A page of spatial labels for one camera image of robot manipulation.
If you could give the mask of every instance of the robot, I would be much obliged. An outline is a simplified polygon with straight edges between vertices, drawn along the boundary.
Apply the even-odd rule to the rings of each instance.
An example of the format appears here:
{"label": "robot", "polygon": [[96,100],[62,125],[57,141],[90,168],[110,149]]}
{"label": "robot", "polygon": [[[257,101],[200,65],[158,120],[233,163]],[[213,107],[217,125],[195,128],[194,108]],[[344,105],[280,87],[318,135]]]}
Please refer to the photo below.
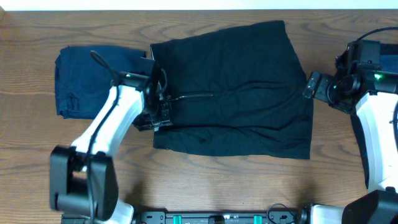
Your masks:
{"label": "robot", "polygon": [[[69,147],[50,156],[50,206],[63,211],[61,223],[182,224],[392,223],[398,222],[398,73],[383,66],[383,55],[398,45],[350,42],[336,58],[335,76],[313,72],[303,96],[357,116],[368,155],[368,194],[346,207],[308,204],[299,209],[261,213],[137,212],[118,198],[113,157],[131,124],[139,130],[172,125],[167,74],[155,60],[142,58],[138,73],[113,70],[96,52],[91,56],[113,76],[109,96],[90,127]],[[86,172],[87,179],[74,177]]]}

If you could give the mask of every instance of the wooden table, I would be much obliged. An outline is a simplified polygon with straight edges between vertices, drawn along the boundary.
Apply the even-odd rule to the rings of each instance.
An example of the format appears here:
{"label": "wooden table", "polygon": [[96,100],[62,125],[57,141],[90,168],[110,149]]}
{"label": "wooden table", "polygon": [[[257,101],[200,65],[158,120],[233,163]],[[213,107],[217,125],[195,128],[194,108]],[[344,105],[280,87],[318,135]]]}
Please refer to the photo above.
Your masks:
{"label": "wooden table", "polygon": [[[305,72],[333,73],[335,56],[397,11],[9,12],[0,26],[0,223],[59,223],[49,208],[49,155],[90,124],[55,112],[54,61],[68,45],[149,44],[283,19]],[[397,42],[396,32],[373,39]],[[131,128],[116,158],[120,197],[172,210],[266,210],[273,203],[345,206],[366,194],[349,116],[315,101],[311,160],[205,157],[152,148]]]}

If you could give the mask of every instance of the white wall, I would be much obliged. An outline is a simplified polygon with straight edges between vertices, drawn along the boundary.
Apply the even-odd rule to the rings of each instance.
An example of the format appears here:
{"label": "white wall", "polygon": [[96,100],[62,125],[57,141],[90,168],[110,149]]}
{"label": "white wall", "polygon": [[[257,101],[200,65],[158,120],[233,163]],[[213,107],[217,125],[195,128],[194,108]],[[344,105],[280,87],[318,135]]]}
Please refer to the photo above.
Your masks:
{"label": "white wall", "polygon": [[0,0],[6,11],[398,9],[398,0]]}

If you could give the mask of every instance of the green light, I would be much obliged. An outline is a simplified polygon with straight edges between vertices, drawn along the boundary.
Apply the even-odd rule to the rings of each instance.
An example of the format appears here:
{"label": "green light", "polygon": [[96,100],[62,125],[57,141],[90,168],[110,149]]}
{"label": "green light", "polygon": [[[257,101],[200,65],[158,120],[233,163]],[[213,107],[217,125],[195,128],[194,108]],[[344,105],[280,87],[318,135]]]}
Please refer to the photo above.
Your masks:
{"label": "green light", "polygon": [[374,74],[375,79],[379,80],[380,78],[382,78],[382,75],[380,74]]}

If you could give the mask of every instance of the white casing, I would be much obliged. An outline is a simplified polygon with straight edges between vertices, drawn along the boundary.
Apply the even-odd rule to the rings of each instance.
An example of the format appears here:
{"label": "white casing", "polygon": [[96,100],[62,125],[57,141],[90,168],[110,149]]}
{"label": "white casing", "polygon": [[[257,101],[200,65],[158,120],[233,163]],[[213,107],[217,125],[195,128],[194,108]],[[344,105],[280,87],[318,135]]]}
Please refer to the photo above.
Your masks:
{"label": "white casing", "polygon": [[[109,90],[108,99],[97,117],[94,119],[90,127],[88,127],[88,129],[72,143],[72,146],[76,147],[76,151],[84,153],[87,152],[94,130],[105,117],[105,114],[112,107],[112,104],[116,99],[116,88],[119,88],[118,104],[98,131],[91,153],[96,154],[97,152],[104,152],[107,156],[114,157],[118,152],[120,143],[131,123],[144,108],[143,93],[136,91],[134,87],[124,85],[119,85],[118,87],[114,86]],[[118,199],[111,218],[102,223],[130,224],[133,213],[134,208],[131,205]]]}
{"label": "white casing", "polygon": [[356,105],[361,120],[369,162],[368,192],[398,189],[398,152],[391,121],[398,95],[364,95]]}
{"label": "white casing", "polygon": [[329,205],[314,205],[311,208],[312,224],[341,224],[344,207],[334,207]]}

